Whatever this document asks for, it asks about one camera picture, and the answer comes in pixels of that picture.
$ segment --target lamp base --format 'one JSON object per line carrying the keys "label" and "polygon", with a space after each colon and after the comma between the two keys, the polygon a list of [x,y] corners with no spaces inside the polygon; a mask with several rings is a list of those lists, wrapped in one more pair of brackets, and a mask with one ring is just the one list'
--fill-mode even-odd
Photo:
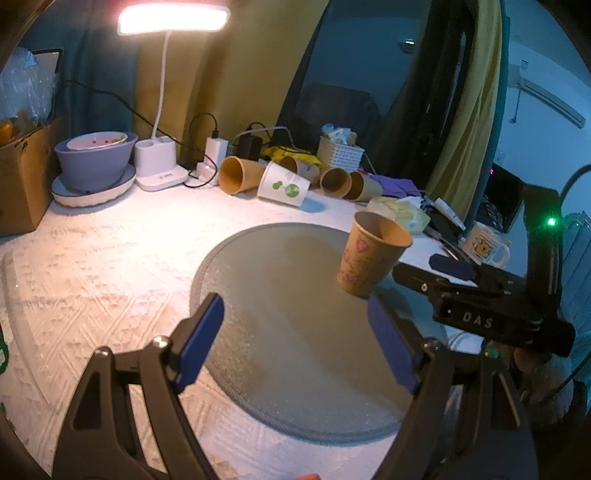
{"label": "lamp base", "polygon": [[136,177],[135,182],[139,188],[146,192],[157,192],[187,181],[189,172],[177,165],[172,170],[152,175],[151,177]]}
{"label": "lamp base", "polygon": [[177,165],[177,150],[170,137],[135,144],[135,182],[146,192],[157,192],[184,183],[189,172]]}

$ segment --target brown paper cup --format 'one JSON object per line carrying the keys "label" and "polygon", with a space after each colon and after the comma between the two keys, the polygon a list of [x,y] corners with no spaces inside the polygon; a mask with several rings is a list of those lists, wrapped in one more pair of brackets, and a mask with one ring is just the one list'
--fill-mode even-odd
{"label": "brown paper cup", "polygon": [[259,162],[228,157],[220,166],[220,188],[228,195],[256,189],[264,173],[265,166]]}
{"label": "brown paper cup", "polygon": [[342,168],[329,168],[320,177],[320,188],[329,197],[343,198],[349,193],[351,184],[351,175]]}
{"label": "brown paper cup", "polygon": [[369,297],[412,244],[410,234],[392,220],[372,212],[356,213],[337,282],[353,295]]}
{"label": "brown paper cup", "polygon": [[296,160],[293,157],[284,157],[279,162],[279,165],[281,165],[283,168],[287,168],[287,170],[292,171],[293,173],[296,173],[300,177],[304,177],[312,184],[318,183],[320,180],[320,169],[311,163],[302,160]]}
{"label": "brown paper cup", "polygon": [[373,198],[382,196],[384,190],[377,181],[370,179],[367,175],[361,175],[358,171],[351,172],[350,175],[351,189],[344,196],[345,200],[368,202]]}

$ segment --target mug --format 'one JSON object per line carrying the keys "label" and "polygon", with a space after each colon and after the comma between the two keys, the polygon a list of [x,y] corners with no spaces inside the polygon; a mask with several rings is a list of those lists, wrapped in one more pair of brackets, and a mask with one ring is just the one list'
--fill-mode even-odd
{"label": "mug", "polygon": [[474,224],[461,248],[479,265],[485,263],[502,268],[511,258],[509,246],[492,229],[480,222]]}

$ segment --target white basket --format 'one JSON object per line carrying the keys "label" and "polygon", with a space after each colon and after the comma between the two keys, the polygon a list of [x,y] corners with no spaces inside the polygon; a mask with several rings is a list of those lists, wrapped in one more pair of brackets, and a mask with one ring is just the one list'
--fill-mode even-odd
{"label": "white basket", "polygon": [[318,159],[333,168],[342,168],[348,172],[356,171],[361,165],[365,150],[361,147],[350,147],[332,143],[328,138],[321,137],[318,147]]}

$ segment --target screw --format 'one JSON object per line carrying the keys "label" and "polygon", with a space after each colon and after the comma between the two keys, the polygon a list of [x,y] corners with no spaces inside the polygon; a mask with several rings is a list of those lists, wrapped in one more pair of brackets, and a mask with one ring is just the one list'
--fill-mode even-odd
{"label": "screw", "polygon": [[429,348],[429,349],[432,349],[432,350],[435,350],[435,351],[439,350],[439,346],[440,345],[441,345],[441,343],[439,342],[439,340],[432,340],[430,342],[427,342],[427,343],[424,343],[423,344],[423,346],[425,348]]}
{"label": "screw", "polygon": [[95,355],[100,355],[100,356],[109,356],[109,349],[102,346],[100,348],[97,348],[95,350]]}
{"label": "screw", "polygon": [[163,335],[158,335],[154,340],[152,340],[152,345],[158,348],[166,348],[170,343],[170,339]]}

